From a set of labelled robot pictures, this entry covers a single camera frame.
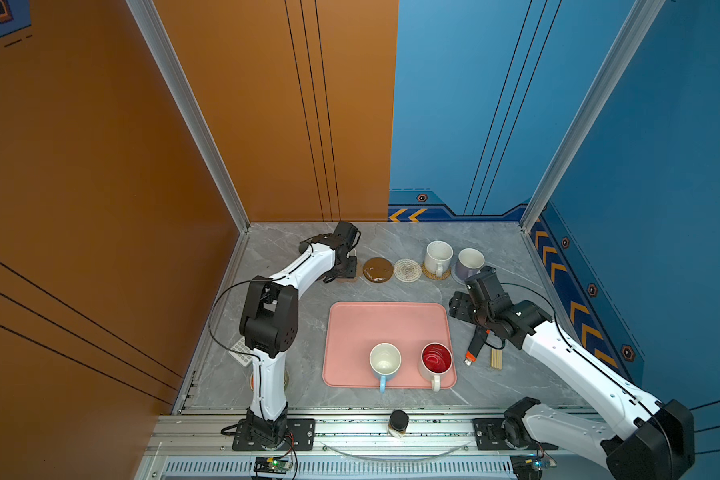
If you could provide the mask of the purple mug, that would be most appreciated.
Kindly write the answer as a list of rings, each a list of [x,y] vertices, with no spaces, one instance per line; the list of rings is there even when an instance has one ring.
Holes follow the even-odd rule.
[[[456,259],[456,263],[452,268],[452,276],[461,284],[465,280],[478,273],[485,265],[484,255],[477,249],[464,248]]]

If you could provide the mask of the brown coaster with scratches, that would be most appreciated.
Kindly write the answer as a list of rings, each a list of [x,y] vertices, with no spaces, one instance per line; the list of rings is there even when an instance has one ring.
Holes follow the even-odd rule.
[[[385,283],[394,276],[394,265],[385,258],[374,257],[363,264],[362,272],[372,283]]]

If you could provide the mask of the white embroidered round coaster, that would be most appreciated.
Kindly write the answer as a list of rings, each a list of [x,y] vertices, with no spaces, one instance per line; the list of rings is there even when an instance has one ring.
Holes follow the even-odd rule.
[[[412,259],[400,259],[394,264],[394,276],[401,282],[413,283],[420,279],[422,267]]]

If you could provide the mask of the woven rattan round coaster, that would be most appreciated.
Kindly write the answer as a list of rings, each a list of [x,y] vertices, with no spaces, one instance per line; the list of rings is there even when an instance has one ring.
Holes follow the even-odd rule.
[[[421,270],[422,270],[422,274],[426,278],[428,278],[430,280],[434,280],[434,281],[446,280],[451,276],[451,273],[452,273],[451,268],[448,268],[441,275],[436,275],[435,273],[429,271],[425,264],[421,264]]]

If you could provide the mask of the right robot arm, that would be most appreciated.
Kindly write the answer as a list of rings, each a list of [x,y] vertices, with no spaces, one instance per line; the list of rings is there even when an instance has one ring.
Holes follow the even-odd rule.
[[[485,266],[449,301],[452,317],[545,364],[600,415],[598,422],[525,397],[504,412],[505,443],[516,450],[551,444],[607,469],[616,479],[679,479],[695,464],[694,418],[608,368],[537,304],[515,303]]]

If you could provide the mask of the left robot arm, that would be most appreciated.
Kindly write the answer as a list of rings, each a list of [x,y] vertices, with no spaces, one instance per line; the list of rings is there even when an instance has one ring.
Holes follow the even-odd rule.
[[[253,355],[253,400],[246,421],[259,434],[279,438],[287,425],[286,353],[299,327],[299,300],[318,280],[330,283],[356,272],[351,252],[361,233],[341,221],[334,231],[302,241],[299,256],[282,270],[248,284],[240,333]]]

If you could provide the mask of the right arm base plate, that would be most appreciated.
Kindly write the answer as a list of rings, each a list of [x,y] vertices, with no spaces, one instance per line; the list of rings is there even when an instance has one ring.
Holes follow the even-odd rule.
[[[533,440],[520,421],[507,418],[476,418],[472,421],[477,448],[483,450],[558,450]]]

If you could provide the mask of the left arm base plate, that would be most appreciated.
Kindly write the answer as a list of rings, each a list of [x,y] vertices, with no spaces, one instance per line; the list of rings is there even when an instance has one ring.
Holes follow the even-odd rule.
[[[312,418],[266,421],[253,417],[235,425],[232,449],[285,452],[293,447],[297,452],[311,451],[314,438],[315,420]]]

